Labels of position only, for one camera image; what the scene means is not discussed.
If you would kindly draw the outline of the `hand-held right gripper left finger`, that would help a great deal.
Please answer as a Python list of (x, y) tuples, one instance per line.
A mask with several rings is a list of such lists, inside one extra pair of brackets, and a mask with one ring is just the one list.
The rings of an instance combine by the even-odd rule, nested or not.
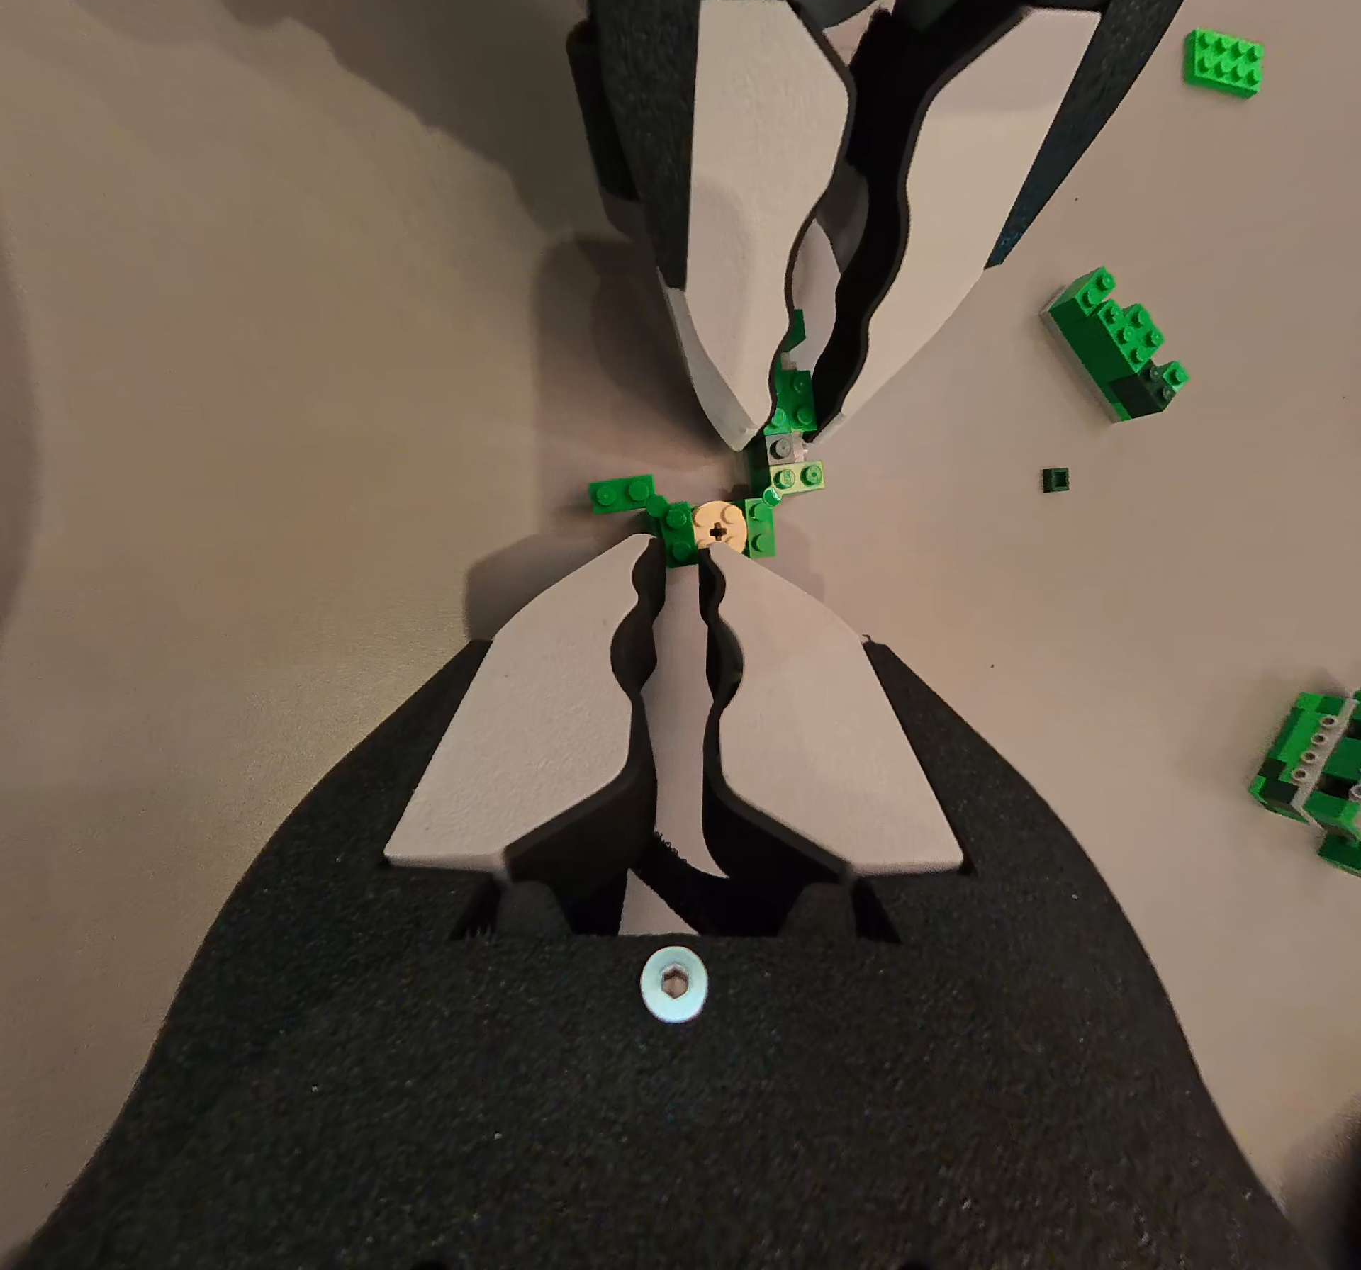
[(632, 533), (494, 634), (386, 844), (410, 869), (600, 886), (655, 828), (641, 690), (665, 554)]

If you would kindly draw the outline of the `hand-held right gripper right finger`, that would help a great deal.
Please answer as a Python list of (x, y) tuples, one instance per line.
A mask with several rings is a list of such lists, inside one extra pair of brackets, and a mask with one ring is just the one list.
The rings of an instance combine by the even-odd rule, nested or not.
[(960, 866), (861, 637), (740, 552), (698, 565), (710, 713), (700, 828), (733, 879)]

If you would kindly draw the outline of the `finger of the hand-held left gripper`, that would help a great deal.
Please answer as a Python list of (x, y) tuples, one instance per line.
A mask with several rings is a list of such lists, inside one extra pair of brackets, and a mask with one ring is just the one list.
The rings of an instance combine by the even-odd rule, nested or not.
[(789, 2), (700, 2), (688, 272), (665, 307), (692, 390), (731, 451), (769, 423), (791, 263), (849, 106), (848, 70)]
[(875, 10), (849, 140), (818, 206), (839, 269), (813, 368), (819, 435), (858, 413), (972, 291), (1100, 13), (952, 2), (923, 31)]

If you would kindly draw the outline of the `green brick build tan stud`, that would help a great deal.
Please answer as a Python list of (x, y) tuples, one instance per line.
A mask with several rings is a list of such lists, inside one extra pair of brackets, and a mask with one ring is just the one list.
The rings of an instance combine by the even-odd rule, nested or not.
[(771, 413), (742, 447), (746, 483), (733, 498), (703, 503), (670, 502), (660, 495), (655, 476), (603, 479), (587, 484), (595, 515), (643, 512), (661, 540), (665, 567), (693, 565), (703, 548), (726, 545), (749, 560), (771, 560), (777, 549), (775, 508), (826, 483), (823, 465), (808, 453), (818, 429), (813, 373), (794, 365), (794, 349), (806, 341), (803, 312), (791, 312), (789, 329), (771, 365)]

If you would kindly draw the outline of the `green grey brick frame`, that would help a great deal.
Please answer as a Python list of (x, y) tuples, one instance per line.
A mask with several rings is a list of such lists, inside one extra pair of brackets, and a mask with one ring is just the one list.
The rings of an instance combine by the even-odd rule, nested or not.
[(1281, 818), (1311, 821), (1319, 856), (1358, 876), (1358, 692), (1301, 692), (1250, 784)]

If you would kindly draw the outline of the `grey desk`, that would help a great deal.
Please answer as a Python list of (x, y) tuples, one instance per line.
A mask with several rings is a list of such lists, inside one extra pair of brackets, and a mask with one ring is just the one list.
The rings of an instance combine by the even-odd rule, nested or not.
[[(705, 498), (581, 0), (2, 0), (2, 1258), (120, 1110), (229, 886), (462, 645)], [(1254, 97), (1181, 41), (1262, 43)], [(1006, 264), (839, 436), (775, 569), (1071, 821), (1332, 1263), (1358, 879), (1244, 782), (1358, 682), (1358, 0), (1185, 0)], [(1186, 385), (1116, 421), (1095, 266)], [(1044, 466), (1071, 493), (1042, 495)]]

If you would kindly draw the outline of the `green flat studded plate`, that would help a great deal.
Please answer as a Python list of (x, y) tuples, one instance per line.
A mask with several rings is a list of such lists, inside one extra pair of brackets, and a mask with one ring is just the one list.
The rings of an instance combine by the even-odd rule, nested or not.
[(1181, 41), (1181, 78), (1230, 97), (1254, 97), (1262, 83), (1262, 43), (1196, 28)]

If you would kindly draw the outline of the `green stepped brick wall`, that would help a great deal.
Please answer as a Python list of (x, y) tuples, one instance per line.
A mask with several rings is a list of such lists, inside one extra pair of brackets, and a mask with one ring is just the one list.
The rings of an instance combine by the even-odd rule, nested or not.
[(1116, 421), (1163, 413), (1188, 373), (1179, 359), (1156, 359), (1165, 334), (1147, 307), (1118, 307), (1115, 274), (1095, 266), (1044, 303), (1044, 318), (1100, 393)]

